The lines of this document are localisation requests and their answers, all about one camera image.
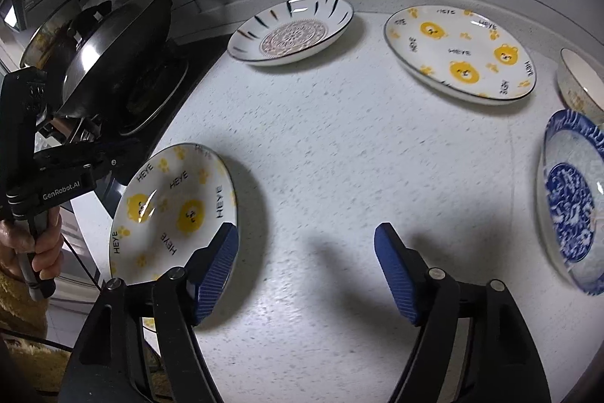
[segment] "plate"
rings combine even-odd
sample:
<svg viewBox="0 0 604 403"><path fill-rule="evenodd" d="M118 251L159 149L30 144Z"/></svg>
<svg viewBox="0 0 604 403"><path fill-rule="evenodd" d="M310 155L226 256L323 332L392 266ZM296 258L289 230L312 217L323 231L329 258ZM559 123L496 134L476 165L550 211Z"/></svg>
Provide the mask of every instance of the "plate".
<svg viewBox="0 0 604 403"><path fill-rule="evenodd" d="M411 74L449 96L501 105L535 87L535 65L518 40L467 9L403 9L388 19L384 36Z"/></svg>
<svg viewBox="0 0 604 403"><path fill-rule="evenodd" d="M604 133L586 116L550 118L537 178L545 249L563 278L592 295L604 292Z"/></svg>
<svg viewBox="0 0 604 403"><path fill-rule="evenodd" d="M223 222L237 225L226 166L211 149L177 144L151 157L130 181L111 227L111 276L156 280L206 247Z"/></svg>
<svg viewBox="0 0 604 403"><path fill-rule="evenodd" d="M289 0L248 19L231 36L229 55L253 66L310 57L342 36L354 11L345 0Z"/></svg>

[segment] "countertop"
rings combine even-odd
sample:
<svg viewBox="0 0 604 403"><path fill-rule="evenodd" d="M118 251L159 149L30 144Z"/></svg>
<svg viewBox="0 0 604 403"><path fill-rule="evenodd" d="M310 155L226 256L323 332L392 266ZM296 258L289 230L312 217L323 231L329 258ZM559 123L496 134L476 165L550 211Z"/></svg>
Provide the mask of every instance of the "countertop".
<svg viewBox="0 0 604 403"><path fill-rule="evenodd" d="M391 222L430 266L507 284L557 403L604 339L604 298L565 284L539 243L539 147L562 107L557 61L542 54L555 49L499 20L516 23L537 86L481 107L407 74L384 42L387 18L357 13L337 43L291 66L224 54L157 145L202 143L234 181L239 257L196 332L216 386L228 402L387 401L417 335L373 251ZM111 218L94 194L73 207L107 277Z"/></svg>

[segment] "blue gripper pad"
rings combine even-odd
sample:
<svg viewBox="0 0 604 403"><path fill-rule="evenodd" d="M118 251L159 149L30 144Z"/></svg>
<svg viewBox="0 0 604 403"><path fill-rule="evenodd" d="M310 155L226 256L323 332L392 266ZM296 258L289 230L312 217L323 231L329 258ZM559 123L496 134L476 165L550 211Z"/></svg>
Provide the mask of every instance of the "blue gripper pad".
<svg viewBox="0 0 604 403"><path fill-rule="evenodd" d="M218 299L222 295L239 250L237 228L233 224L224 223L212 242L203 250L206 250L207 254L211 254L211 251L215 250L216 244L214 242L216 241L222 241L222 244L219 245L216 254L210 260L211 263L207 267L201 282L188 285L189 294L194 300L193 320L195 325L212 314Z"/></svg>
<svg viewBox="0 0 604 403"><path fill-rule="evenodd" d="M413 325L418 322L419 312L416 303L416 287L413 283L409 270L399 257L393 240L401 241L390 224L380 224L375 233L374 247L388 287L399 312Z"/></svg>

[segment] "plate with yellow bear print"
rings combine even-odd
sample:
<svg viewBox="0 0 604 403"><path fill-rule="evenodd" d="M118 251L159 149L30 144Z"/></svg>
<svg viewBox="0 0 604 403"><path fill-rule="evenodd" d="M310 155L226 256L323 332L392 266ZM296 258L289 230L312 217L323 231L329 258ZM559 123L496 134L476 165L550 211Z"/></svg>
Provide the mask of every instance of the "plate with yellow bear print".
<svg viewBox="0 0 604 403"><path fill-rule="evenodd" d="M111 276L127 284L155 280L185 265L223 222L237 225L237 201L220 157L199 144L167 147L138 170L118 204Z"/></svg>
<svg viewBox="0 0 604 403"><path fill-rule="evenodd" d="M406 8L388 19L384 36L412 75L449 96L501 105L535 87L535 65L518 40L467 9Z"/></svg>

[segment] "metal pivot bolt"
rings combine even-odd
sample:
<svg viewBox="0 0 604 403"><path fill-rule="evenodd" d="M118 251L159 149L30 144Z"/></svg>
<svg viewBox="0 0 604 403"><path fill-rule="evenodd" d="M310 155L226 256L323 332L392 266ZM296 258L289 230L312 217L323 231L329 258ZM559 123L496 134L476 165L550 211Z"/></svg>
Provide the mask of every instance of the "metal pivot bolt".
<svg viewBox="0 0 604 403"><path fill-rule="evenodd" d="M442 280L446 276L444 270L441 270L440 268L431 268L428 270L428 275L434 280Z"/></svg>
<svg viewBox="0 0 604 403"><path fill-rule="evenodd" d="M109 290L114 290L117 289L118 287L120 287L120 285L122 285L122 280L121 278L111 278L108 282L107 282L107 288Z"/></svg>
<svg viewBox="0 0 604 403"><path fill-rule="evenodd" d="M183 267L181 266L173 266L172 268L170 268L170 270L168 270L168 276L173 280L181 278L184 274L185 269L183 269Z"/></svg>
<svg viewBox="0 0 604 403"><path fill-rule="evenodd" d="M491 280L490 286L497 292L503 292L505 290L505 284L500 280Z"/></svg>

